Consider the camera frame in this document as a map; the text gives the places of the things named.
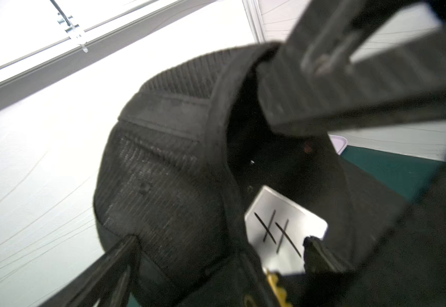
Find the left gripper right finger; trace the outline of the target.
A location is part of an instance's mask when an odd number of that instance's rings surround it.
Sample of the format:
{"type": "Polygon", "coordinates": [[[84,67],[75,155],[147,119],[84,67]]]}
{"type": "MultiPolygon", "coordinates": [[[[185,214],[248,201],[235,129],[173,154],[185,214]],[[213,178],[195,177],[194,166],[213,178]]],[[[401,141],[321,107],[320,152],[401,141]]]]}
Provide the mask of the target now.
{"type": "Polygon", "coordinates": [[[259,82],[275,133],[446,120],[446,1],[433,32],[353,62],[351,55],[408,1],[311,1],[259,82]]]}

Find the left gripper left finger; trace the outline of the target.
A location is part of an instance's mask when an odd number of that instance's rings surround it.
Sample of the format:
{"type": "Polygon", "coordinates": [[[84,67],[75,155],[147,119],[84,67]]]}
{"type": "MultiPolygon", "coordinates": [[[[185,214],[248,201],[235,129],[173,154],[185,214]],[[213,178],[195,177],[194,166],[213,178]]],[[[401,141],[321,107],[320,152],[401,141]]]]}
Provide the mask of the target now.
{"type": "Polygon", "coordinates": [[[126,236],[42,306],[127,306],[139,243],[126,236]]]}

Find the black baseball cap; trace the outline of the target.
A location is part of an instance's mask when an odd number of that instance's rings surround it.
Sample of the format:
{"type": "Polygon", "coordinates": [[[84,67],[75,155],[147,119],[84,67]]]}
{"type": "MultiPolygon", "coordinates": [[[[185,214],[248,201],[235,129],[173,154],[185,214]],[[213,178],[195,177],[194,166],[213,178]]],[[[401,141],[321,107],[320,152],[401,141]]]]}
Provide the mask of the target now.
{"type": "Polygon", "coordinates": [[[257,88],[278,48],[226,49],[165,70],[119,115],[93,207],[104,249],[137,237],[141,306],[276,306],[244,222],[262,185],[324,219],[325,246],[352,266],[404,210],[329,137],[271,132],[257,88]]]}

